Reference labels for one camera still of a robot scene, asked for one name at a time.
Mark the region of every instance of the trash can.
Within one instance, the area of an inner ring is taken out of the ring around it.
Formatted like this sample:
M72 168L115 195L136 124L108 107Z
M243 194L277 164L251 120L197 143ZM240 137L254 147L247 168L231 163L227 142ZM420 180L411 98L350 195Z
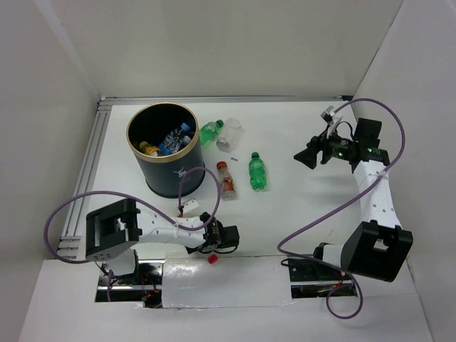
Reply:
M186 123L192 140L172 155L150 156L140 150L140 143L147 141L158 146L172 130ZM156 103L137 112L127 126L127 141L138 161L148 187L157 195L177 198L179 184L185 173L197 166L204 166L200 144L200 129L195 114L178 103ZM182 188L182 196L194 192L204 179L204 170L189 174Z

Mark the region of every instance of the white robotic arm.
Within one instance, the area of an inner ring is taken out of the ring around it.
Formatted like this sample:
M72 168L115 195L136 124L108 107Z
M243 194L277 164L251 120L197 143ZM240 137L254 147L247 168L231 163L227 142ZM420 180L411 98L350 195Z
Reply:
M141 212L133 199L124 199L87 215L85 257L89 261L105 262L119 279L135 276L138 256L131 249L134 244L180 244L188 253L204 254L237 247L237 227L223 227L215 218L197 231L178 227L179 224L200 227L209 218L207 213L192 218L173 217L176 223L172 224L158 214Z
M381 122L360 118L353 140L341 138L337 126L340 112L328 108L321 117L326 129L311 139L307 148L294 156L295 160L314 169L317 154L322 151L321 164L332 157L346 160L352 167L361 193L381 175L380 182L361 201L361 223L344 245L321 243L313 253L317 259L354 274L384 281L393 281L413 244L411 232L402 229L391 198L388 173L388 153L378 148Z

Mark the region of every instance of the small bottle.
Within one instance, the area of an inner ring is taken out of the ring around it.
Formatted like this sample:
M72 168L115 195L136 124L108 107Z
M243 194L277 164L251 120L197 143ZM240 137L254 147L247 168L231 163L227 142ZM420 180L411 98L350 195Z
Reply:
M189 131L190 126L186 123L182 123L179 128L176 128L170 134L168 134L165 139L163 139L162 143L158 145L158 147L165 155L176 153L180 150L182 145L184 145L185 142L190 139L189 137L187 137L187 139L184 139Z
M159 157L163 155L162 151L157 146L149 145L147 141L140 143L140 150L145 155L150 155L152 157Z
M203 146L210 140L214 140L215 137L217 137L220 133L222 127L222 120L217 120L216 122L211 121L210 123L207 123L206 125L202 126L201 130L199 130L199 141L201 142L201 146Z
M266 170L263 160L259 159L258 152L252 153L249 163L250 185L253 190L263 190L266 187Z
M234 183L226 162L218 162L217 170L219 170L219 183L222 191L222 198L224 200L235 200L236 192L234 191Z
M236 147L241 132L241 123L234 118L229 118L225 121L222 132L217 139L217 147L225 152L233 150Z

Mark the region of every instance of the green plastic bottle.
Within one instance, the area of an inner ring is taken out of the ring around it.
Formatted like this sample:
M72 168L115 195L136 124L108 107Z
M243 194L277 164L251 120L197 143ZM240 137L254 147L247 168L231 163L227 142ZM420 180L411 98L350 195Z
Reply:
M201 146L210 140L214 140L220 133L220 130L222 130L222 126L223 121L221 120L217 120L216 122L211 121L202 126L201 130L199 130L199 141L201 142Z
M259 159L258 152L252 153L249 163L250 185L253 190L263 190L266 187L266 170L263 160Z

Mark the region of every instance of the red bottle cap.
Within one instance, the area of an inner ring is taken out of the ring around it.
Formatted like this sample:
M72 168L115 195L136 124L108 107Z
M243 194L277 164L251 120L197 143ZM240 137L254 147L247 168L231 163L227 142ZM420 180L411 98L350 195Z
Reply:
M222 166L227 166L227 162L218 162L217 169L221 168Z
M207 262L209 262L211 265L215 263L219 257L216 254L211 255L209 258L207 258Z

